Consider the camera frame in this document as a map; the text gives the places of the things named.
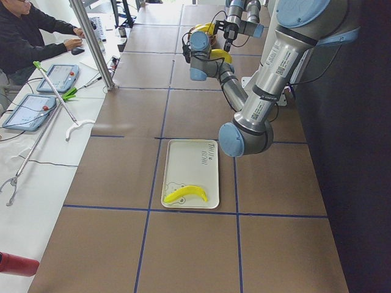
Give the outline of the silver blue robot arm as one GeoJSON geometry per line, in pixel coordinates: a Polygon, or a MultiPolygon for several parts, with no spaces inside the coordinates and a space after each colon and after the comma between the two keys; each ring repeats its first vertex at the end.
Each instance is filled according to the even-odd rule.
{"type": "Polygon", "coordinates": [[[224,51],[229,52],[238,35],[260,38],[264,26],[260,24],[260,1],[232,0],[225,2],[227,15],[224,20],[216,20],[214,33],[222,31],[225,39],[224,51]]]}
{"type": "Polygon", "coordinates": [[[189,33],[183,54],[194,81],[215,78],[234,109],[233,120],[221,126],[219,144],[231,157],[266,151],[273,140],[267,117],[304,53],[316,46],[354,41],[359,33],[360,1],[279,1],[277,24],[267,58],[243,87],[234,74],[230,48],[239,34],[260,37],[260,3],[231,1],[222,21],[189,33]]]}

